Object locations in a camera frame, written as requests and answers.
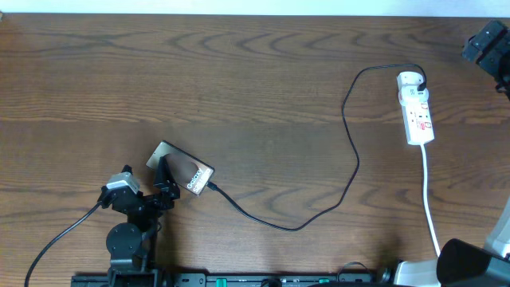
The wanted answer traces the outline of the Galaxy smartphone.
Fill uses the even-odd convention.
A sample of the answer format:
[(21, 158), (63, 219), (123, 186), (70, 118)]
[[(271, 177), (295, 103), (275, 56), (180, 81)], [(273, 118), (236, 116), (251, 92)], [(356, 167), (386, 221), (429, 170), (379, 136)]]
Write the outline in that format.
[(160, 142), (146, 165), (156, 170), (161, 158), (167, 161), (175, 182), (197, 196), (202, 193), (215, 172), (214, 168), (209, 164), (202, 162), (165, 140)]

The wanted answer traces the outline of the white power strip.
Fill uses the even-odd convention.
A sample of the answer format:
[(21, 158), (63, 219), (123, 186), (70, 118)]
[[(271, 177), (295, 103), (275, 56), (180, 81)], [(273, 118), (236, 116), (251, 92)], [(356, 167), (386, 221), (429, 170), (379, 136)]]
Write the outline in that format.
[(405, 71), (397, 76), (398, 101), (409, 145), (419, 146), (434, 140), (434, 128), (428, 105), (429, 91), (420, 89), (425, 78), (420, 73)]

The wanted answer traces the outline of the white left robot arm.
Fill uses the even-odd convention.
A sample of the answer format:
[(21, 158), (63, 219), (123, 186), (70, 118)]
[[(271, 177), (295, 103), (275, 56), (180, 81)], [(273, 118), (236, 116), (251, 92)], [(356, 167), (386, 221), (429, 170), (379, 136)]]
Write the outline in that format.
[(175, 206), (180, 190), (163, 157), (159, 159), (153, 186), (159, 193), (144, 195), (131, 167), (126, 165), (101, 187), (101, 207), (127, 216), (127, 221), (114, 226), (106, 239), (111, 254), (107, 273), (110, 286), (171, 285), (171, 275), (155, 263), (156, 243), (161, 228), (159, 218)]

